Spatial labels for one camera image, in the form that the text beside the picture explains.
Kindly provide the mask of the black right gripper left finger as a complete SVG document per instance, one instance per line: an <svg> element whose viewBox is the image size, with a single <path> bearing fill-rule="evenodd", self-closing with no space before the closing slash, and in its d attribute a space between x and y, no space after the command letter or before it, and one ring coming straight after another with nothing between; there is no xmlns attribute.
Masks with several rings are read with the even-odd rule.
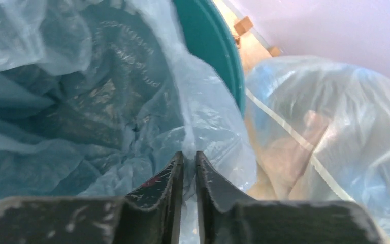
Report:
<svg viewBox="0 0 390 244"><path fill-rule="evenodd" d="M0 243L178 243L183 154L119 197L8 197Z"/></svg>

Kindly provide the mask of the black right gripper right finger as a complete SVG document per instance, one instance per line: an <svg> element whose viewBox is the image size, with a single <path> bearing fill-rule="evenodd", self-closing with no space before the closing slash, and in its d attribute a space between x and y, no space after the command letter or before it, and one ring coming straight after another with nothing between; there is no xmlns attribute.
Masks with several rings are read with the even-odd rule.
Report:
<svg viewBox="0 0 390 244"><path fill-rule="evenodd" d="M383 243L368 213L349 201L260 201L195 156L201 243Z"/></svg>

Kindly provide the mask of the translucent blue trash bag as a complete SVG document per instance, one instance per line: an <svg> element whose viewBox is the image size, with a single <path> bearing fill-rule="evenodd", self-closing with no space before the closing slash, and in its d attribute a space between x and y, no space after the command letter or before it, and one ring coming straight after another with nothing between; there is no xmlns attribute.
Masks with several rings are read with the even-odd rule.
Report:
<svg viewBox="0 0 390 244"><path fill-rule="evenodd" d="M241 191L256 165L173 1L0 1L0 201L124 196L178 151L179 242L199 243L196 152Z"/></svg>

